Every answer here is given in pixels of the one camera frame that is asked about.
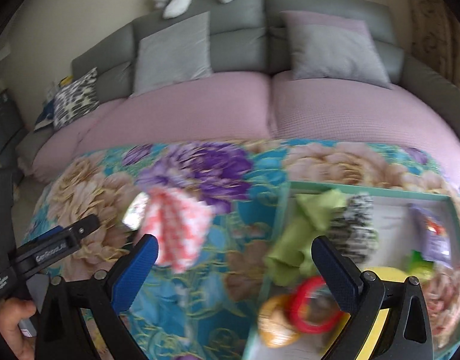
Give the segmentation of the person's left hand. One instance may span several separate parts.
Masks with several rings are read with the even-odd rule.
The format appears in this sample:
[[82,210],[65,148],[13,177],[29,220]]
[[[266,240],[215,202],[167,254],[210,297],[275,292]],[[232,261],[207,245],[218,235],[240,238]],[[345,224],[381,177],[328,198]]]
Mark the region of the person's left hand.
[[19,360],[33,360],[31,342],[19,329],[21,320],[29,319],[37,311],[32,301],[10,298],[0,303],[0,333]]

